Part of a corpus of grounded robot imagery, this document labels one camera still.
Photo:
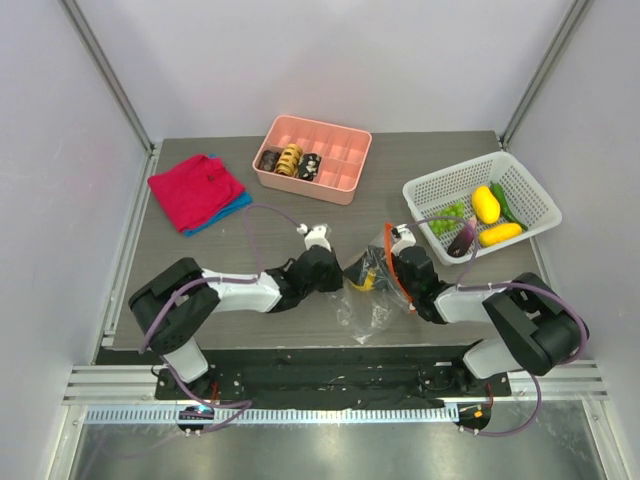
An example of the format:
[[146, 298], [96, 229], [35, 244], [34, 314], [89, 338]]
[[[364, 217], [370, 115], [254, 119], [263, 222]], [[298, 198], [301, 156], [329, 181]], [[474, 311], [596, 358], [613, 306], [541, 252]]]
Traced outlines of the green fake grapes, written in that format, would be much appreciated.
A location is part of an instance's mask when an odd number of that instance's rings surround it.
[[462, 219], [464, 213], [465, 206], [461, 202], [446, 206], [436, 214], [437, 219], [430, 223], [431, 231], [436, 237], [455, 231], [460, 226], [457, 218]]

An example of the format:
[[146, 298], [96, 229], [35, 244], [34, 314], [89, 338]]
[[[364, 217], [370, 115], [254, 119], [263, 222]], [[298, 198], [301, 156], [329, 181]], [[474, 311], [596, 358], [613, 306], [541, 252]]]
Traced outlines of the yellow fake bell pepper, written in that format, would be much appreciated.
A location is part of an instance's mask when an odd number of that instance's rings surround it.
[[370, 292], [376, 289], [376, 273], [373, 269], [370, 269], [365, 278], [360, 283], [354, 283], [353, 286], [360, 292]]

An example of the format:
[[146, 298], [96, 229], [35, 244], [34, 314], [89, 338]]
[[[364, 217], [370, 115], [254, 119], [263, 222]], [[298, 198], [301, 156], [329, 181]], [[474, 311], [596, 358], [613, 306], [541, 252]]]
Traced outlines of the clear zip top bag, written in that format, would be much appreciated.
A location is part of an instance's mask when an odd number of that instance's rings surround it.
[[[386, 222], [381, 233], [342, 268], [343, 288], [326, 293], [339, 325], [359, 344], [369, 342], [402, 314], [416, 313], [393, 267], [392, 227], [391, 223]], [[360, 283], [370, 269], [377, 276], [376, 289], [370, 292], [356, 290], [353, 284]]]

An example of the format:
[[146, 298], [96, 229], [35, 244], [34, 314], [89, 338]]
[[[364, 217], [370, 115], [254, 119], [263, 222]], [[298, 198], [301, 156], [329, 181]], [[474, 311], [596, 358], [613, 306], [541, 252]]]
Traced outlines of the purple fake eggplant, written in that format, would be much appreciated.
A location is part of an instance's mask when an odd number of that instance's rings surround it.
[[447, 249], [447, 254], [453, 258], [461, 258], [467, 254], [474, 244], [477, 218], [472, 216], [463, 226]]

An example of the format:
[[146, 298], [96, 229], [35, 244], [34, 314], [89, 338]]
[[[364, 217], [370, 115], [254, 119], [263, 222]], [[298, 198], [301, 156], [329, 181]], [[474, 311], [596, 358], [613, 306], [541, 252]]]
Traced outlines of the yellow fake mango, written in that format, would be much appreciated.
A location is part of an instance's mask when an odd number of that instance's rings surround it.
[[522, 233], [523, 229], [518, 223], [504, 223], [482, 231], [478, 236], [478, 240], [483, 248], [488, 248], [517, 237]]

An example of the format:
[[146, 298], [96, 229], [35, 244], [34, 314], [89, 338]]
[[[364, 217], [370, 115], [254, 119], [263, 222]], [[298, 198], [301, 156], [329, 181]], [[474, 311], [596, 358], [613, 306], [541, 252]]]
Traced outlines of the yellow fake lemon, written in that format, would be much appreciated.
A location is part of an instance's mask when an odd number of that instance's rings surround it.
[[471, 205], [476, 217], [484, 224], [492, 225], [500, 219], [500, 205], [486, 185], [478, 187], [473, 192]]

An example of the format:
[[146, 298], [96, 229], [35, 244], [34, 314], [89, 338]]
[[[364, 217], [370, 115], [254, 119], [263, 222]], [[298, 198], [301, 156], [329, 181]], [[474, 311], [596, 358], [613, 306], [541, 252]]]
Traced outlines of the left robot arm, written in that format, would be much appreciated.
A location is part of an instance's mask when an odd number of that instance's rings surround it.
[[297, 259], [259, 274], [222, 274], [182, 258], [144, 285], [128, 306], [144, 333], [142, 349], [163, 358], [190, 398], [205, 397], [213, 375], [195, 340], [214, 313], [279, 313], [297, 307], [315, 292], [333, 293], [343, 286], [335, 253], [312, 246]]

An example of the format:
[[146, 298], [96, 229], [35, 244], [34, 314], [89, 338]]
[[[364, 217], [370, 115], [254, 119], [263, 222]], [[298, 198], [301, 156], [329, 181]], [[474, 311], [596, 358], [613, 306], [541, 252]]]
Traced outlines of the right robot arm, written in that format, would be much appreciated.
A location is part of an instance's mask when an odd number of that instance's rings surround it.
[[531, 272], [504, 284], [463, 287], [442, 281], [422, 247], [393, 247], [388, 258], [399, 286], [423, 320], [495, 328], [495, 338], [473, 343], [452, 369], [453, 386], [462, 394], [477, 393], [499, 373], [543, 376], [585, 347], [584, 321]]

